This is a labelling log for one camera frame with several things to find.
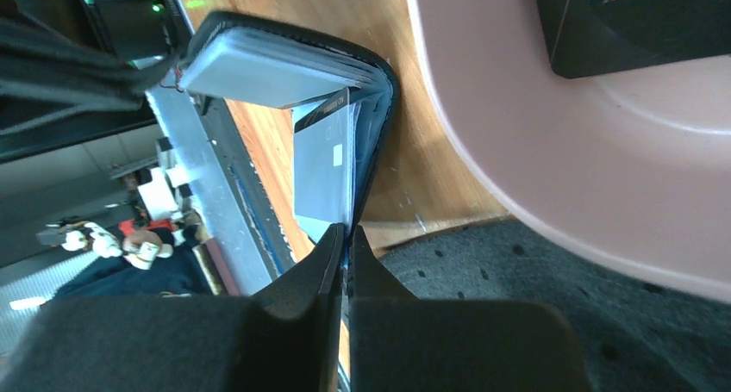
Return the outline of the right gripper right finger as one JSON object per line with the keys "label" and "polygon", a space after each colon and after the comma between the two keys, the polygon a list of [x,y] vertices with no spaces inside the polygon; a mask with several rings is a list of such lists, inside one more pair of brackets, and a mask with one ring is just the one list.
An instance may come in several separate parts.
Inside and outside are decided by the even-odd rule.
{"label": "right gripper right finger", "polygon": [[587,391],[580,344],[555,308],[421,299],[356,227],[348,265],[354,391]]}

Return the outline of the pink oval tray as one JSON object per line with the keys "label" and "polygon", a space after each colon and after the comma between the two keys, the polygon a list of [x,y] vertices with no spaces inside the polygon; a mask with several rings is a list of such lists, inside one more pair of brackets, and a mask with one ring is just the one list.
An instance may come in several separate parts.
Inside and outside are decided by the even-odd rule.
{"label": "pink oval tray", "polygon": [[565,79],[534,0],[407,3],[446,136],[505,208],[614,271],[729,301],[729,57]]}

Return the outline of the black leather card holder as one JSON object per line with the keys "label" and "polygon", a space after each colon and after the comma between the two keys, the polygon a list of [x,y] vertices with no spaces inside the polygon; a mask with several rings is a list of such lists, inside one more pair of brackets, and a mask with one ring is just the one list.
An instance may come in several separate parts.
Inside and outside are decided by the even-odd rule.
{"label": "black leather card holder", "polygon": [[[297,121],[335,92],[358,88],[353,103],[353,214],[349,223],[341,223],[353,229],[399,101],[397,78],[383,58],[329,34],[219,10],[204,19],[179,64],[179,84],[189,92],[290,111],[293,136]],[[294,213],[294,179],[292,202],[298,226],[313,241],[338,224]]]}

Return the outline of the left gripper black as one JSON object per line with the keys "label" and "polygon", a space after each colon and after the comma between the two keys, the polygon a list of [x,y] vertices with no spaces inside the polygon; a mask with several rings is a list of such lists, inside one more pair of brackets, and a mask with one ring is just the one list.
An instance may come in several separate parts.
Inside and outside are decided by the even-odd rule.
{"label": "left gripper black", "polygon": [[53,113],[138,109],[188,39],[175,0],[1,0],[1,95]]}

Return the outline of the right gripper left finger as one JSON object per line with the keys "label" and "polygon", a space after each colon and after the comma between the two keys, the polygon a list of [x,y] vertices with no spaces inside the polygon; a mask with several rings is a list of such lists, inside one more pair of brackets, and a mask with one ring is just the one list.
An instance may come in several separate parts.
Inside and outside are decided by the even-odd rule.
{"label": "right gripper left finger", "polygon": [[346,228],[253,296],[107,296],[44,306],[4,391],[334,391]]}

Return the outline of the credit card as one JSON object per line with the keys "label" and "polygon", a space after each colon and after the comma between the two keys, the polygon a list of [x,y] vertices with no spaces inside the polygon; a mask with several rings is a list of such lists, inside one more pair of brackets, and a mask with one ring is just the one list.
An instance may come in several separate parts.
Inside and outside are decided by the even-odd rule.
{"label": "credit card", "polygon": [[584,78],[730,53],[730,0],[536,0],[547,55]]}

